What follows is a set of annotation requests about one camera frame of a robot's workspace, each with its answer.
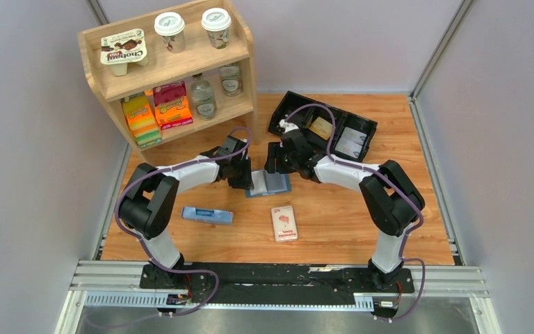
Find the blue leather card holder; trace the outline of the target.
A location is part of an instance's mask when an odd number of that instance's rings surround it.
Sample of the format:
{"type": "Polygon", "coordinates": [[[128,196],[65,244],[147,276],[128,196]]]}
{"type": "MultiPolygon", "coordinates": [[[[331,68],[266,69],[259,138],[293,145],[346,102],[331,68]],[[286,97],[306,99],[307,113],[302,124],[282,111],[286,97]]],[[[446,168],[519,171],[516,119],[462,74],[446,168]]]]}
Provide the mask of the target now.
{"type": "Polygon", "coordinates": [[[245,190],[247,198],[271,196],[291,192],[291,182],[287,174],[268,173],[266,170],[251,172],[253,188],[245,190]]]}

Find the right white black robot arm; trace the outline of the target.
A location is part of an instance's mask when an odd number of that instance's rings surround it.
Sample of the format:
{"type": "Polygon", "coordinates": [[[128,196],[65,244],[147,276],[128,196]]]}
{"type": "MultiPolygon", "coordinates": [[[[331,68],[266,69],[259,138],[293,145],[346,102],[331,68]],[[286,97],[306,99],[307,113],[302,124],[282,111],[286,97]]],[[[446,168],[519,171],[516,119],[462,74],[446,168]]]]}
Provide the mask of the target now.
{"type": "Polygon", "coordinates": [[[330,151],[315,150],[299,129],[288,129],[278,142],[268,144],[265,169],[269,173],[297,173],[305,180],[361,193],[379,230],[369,261],[369,282],[381,292],[396,283],[396,271],[405,262],[407,238],[423,225],[426,206],[399,163],[363,164],[342,159],[330,151]]]}

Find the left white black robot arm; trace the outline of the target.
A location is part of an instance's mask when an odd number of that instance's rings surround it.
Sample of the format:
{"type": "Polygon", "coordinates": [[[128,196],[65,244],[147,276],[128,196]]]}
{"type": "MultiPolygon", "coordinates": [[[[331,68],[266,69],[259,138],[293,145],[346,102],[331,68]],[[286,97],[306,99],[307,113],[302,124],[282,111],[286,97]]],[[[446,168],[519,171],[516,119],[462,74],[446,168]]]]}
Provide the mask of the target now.
{"type": "Polygon", "coordinates": [[[168,232],[177,196],[221,180],[234,189],[251,189],[249,146],[247,140],[229,135],[221,146],[179,164],[143,163],[118,197],[114,208],[118,227],[137,239],[167,288],[180,286],[185,278],[184,268],[178,265],[181,253],[168,232]]]}

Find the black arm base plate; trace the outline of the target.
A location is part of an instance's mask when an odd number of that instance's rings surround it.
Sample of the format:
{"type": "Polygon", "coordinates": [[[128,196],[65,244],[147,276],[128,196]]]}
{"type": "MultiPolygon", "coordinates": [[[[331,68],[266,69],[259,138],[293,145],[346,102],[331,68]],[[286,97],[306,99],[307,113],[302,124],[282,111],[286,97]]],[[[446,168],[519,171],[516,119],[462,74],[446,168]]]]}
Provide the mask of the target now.
{"type": "Polygon", "coordinates": [[[183,289],[194,302],[268,305],[351,305],[356,293],[414,292],[412,274],[401,269],[388,283],[373,282],[366,267],[306,264],[187,262],[186,274],[168,273],[149,263],[143,289],[183,289]]]}

